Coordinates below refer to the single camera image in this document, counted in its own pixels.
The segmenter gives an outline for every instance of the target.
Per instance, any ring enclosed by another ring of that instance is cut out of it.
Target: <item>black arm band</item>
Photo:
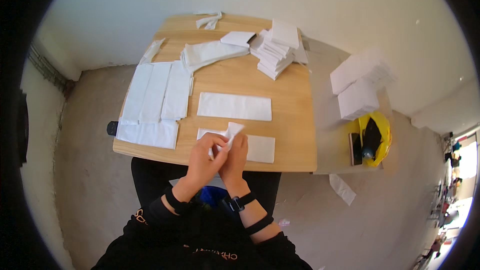
[[[175,213],[177,213],[178,215],[182,215],[183,213],[185,213],[191,206],[188,202],[178,201],[172,193],[172,187],[167,187],[165,189],[165,199],[173,207]]]
[[[251,226],[245,228],[245,230],[247,231],[248,235],[251,236],[251,235],[261,231],[262,229],[266,228],[268,225],[272,224],[272,222],[273,222],[273,217],[269,216],[269,215],[266,215],[265,217],[263,217],[263,219],[261,219],[260,221],[258,221],[254,225],[251,225]]]

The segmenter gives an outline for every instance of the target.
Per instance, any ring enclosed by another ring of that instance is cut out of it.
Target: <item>person's left hand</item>
[[[188,202],[198,190],[212,180],[227,160],[228,141],[228,138],[213,133],[206,133],[197,141],[190,153],[187,175],[180,178],[172,189],[178,201]],[[217,150],[217,145],[222,148],[220,151]],[[208,155],[210,148],[213,148],[213,152],[216,153],[213,160]]]

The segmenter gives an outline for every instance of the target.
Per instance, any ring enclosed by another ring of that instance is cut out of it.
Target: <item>blue object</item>
[[[461,147],[461,145],[460,145],[460,143],[457,141],[457,142],[455,143],[455,145],[453,145],[453,151],[455,152],[455,151],[459,150],[460,147]]]
[[[218,202],[228,195],[227,190],[216,186],[204,186],[201,188],[200,201],[208,204],[209,206],[216,208]]]

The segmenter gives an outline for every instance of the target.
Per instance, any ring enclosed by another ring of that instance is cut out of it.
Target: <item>person's right hand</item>
[[[227,188],[242,182],[242,173],[247,162],[247,153],[248,137],[239,133],[233,139],[232,148],[228,152],[228,158],[218,172]]]

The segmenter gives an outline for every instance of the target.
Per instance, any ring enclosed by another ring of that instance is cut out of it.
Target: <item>yellow plastic bag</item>
[[[376,167],[380,162],[385,159],[392,144],[392,133],[390,131],[390,122],[379,111],[370,112],[362,117],[358,118],[358,124],[360,125],[360,141],[363,146],[363,131],[367,127],[367,123],[372,118],[380,131],[381,139],[380,146],[375,153],[375,159],[365,159],[367,165]]]

